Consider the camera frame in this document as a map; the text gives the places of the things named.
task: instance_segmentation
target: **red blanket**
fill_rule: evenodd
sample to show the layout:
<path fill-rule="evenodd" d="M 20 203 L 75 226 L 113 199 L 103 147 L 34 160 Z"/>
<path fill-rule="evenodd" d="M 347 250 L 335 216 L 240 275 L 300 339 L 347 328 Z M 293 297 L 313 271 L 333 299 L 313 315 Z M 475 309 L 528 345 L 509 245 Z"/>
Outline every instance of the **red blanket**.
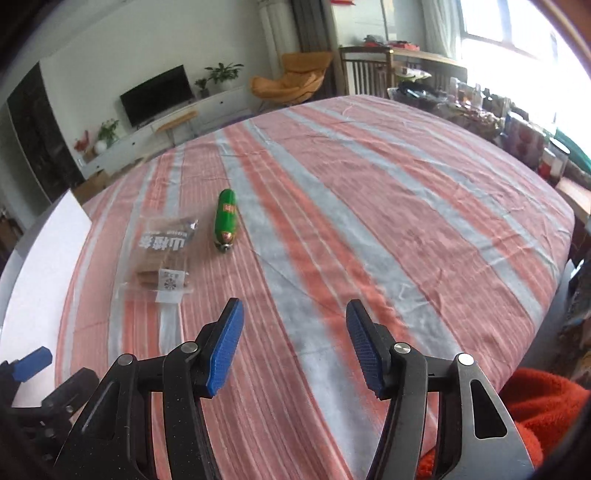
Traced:
<path fill-rule="evenodd" d="M 518 369 L 500 396 L 521 434 L 534 467 L 558 445 L 576 420 L 590 392 L 566 378 Z M 434 451 L 422 458 L 418 479 L 431 477 Z"/>

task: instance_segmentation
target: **curtain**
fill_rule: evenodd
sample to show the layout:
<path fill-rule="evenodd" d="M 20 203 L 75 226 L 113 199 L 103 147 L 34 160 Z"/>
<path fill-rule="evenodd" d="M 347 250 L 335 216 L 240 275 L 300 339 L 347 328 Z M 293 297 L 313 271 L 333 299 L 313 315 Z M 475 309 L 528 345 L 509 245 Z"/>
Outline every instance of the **curtain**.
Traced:
<path fill-rule="evenodd" d="M 461 60 L 461 23 L 457 0 L 422 0 L 427 51 Z"/>
<path fill-rule="evenodd" d="M 283 75 L 281 56 L 284 53 L 300 51 L 296 22 L 289 0 L 258 0 L 259 14 L 273 78 Z"/>
<path fill-rule="evenodd" d="M 300 39 L 301 50 L 336 51 L 336 33 L 332 10 L 328 0 L 291 0 L 295 26 Z M 337 95 L 335 64 L 337 56 L 324 75 L 324 82 L 312 100 L 330 98 Z"/>

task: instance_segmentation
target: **wooden railing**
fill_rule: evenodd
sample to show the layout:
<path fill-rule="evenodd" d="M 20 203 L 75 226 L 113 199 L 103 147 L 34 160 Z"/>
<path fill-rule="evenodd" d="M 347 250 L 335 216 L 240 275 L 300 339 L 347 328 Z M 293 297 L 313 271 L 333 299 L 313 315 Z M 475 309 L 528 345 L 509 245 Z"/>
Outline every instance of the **wooden railing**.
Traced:
<path fill-rule="evenodd" d="M 395 87 L 397 67 L 423 70 L 431 77 L 422 80 L 436 89 L 446 90 L 451 77 L 467 81 L 462 64 L 425 51 L 389 47 L 342 47 L 340 60 L 348 95 L 366 94 L 387 98 L 387 89 Z"/>

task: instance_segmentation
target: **white cabinet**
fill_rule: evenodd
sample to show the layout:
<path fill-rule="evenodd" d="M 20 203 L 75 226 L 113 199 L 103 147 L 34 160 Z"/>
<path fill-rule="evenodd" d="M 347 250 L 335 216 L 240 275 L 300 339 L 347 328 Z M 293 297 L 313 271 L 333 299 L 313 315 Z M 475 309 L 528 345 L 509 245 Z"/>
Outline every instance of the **white cabinet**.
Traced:
<path fill-rule="evenodd" d="M 127 137 L 117 140 L 106 152 L 90 163 L 79 165 L 84 178 L 88 179 L 99 170 L 105 170 L 109 175 L 113 175 L 138 158 L 154 155 L 172 147 L 165 133 L 156 134 L 155 132 L 162 125 L 174 121 L 190 110 L 196 110 L 197 116 L 190 121 L 190 125 L 186 123 L 174 129 L 173 135 L 177 144 L 189 140 L 194 134 L 206 134 L 228 122 L 251 114 L 245 87 L 238 87 L 198 100 L 158 118 Z"/>

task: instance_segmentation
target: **potted plant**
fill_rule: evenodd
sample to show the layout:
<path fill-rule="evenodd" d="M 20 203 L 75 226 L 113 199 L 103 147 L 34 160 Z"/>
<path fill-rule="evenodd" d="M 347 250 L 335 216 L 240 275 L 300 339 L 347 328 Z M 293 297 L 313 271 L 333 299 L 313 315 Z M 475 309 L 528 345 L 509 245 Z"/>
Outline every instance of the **potted plant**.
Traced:
<path fill-rule="evenodd" d="M 209 90 L 207 89 L 207 81 L 209 79 L 204 77 L 199 80 L 195 80 L 195 85 L 199 87 L 199 95 L 201 98 L 207 98 L 209 96 Z"/>
<path fill-rule="evenodd" d="M 211 72 L 209 78 L 213 80 L 213 83 L 216 85 L 219 84 L 220 88 L 226 91 L 234 87 L 233 80 L 238 78 L 238 74 L 243 66 L 242 63 L 224 65 L 220 62 L 217 64 L 217 67 L 205 67 L 205 69 Z"/>
<path fill-rule="evenodd" d="M 119 120 L 113 118 L 100 125 L 99 134 L 96 137 L 95 143 L 95 153 L 97 155 L 104 153 L 107 148 L 119 139 L 115 132 L 117 130 L 117 125 L 119 125 Z"/>

